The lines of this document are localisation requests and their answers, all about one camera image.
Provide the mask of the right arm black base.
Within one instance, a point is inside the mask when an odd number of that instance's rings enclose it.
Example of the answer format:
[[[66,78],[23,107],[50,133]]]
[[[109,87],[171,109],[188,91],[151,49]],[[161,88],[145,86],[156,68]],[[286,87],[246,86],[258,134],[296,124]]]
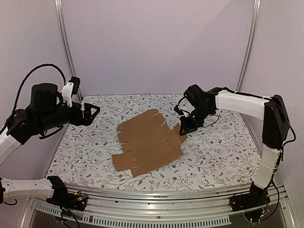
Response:
[[[260,189],[252,183],[249,193],[234,194],[229,198],[229,205],[232,211],[243,210],[244,217],[248,222],[260,222],[265,214],[269,212],[270,198],[267,189],[268,187]]]

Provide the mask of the brown cardboard box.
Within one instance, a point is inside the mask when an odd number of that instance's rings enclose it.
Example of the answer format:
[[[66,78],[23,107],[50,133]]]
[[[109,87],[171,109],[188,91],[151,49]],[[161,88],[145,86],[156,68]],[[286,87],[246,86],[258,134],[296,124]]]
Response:
[[[180,146],[186,136],[180,125],[173,129],[165,123],[159,110],[150,109],[117,127],[123,153],[112,155],[117,171],[130,170],[133,177],[146,174],[183,155]]]

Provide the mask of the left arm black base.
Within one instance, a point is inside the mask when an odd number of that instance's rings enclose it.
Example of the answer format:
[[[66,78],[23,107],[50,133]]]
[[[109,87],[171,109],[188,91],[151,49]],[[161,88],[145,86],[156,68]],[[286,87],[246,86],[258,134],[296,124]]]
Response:
[[[86,193],[82,191],[68,192],[65,183],[58,176],[48,176],[47,180],[51,182],[51,187],[54,190],[52,197],[46,199],[47,203],[66,209],[85,211],[88,201]]]

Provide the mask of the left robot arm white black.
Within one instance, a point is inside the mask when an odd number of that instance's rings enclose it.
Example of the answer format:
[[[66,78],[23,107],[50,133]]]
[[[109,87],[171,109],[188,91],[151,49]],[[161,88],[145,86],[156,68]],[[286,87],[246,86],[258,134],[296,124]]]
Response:
[[[30,104],[26,109],[12,112],[0,134],[0,162],[6,159],[32,136],[46,139],[58,133],[65,124],[89,126],[100,112],[93,104],[73,102],[74,84],[64,85],[63,91],[57,85],[42,83],[31,89]],[[61,207],[84,206],[85,194],[69,193],[58,176],[48,176],[40,180],[0,180],[0,201],[45,198],[48,203]]]

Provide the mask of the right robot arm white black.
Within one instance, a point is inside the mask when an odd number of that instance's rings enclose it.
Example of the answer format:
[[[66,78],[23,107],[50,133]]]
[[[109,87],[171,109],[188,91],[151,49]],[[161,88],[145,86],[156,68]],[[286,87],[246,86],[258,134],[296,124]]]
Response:
[[[263,201],[280,163],[283,161],[289,132],[294,132],[284,100],[280,95],[263,96],[233,91],[227,87],[215,87],[204,91],[197,84],[183,93],[192,106],[186,111],[177,104],[175,112],[180,115],[180,135],[186,135],[205,126],[205,119],[217,111],[236,112],[260,122],[261,160],[246,203],[256,207]]]

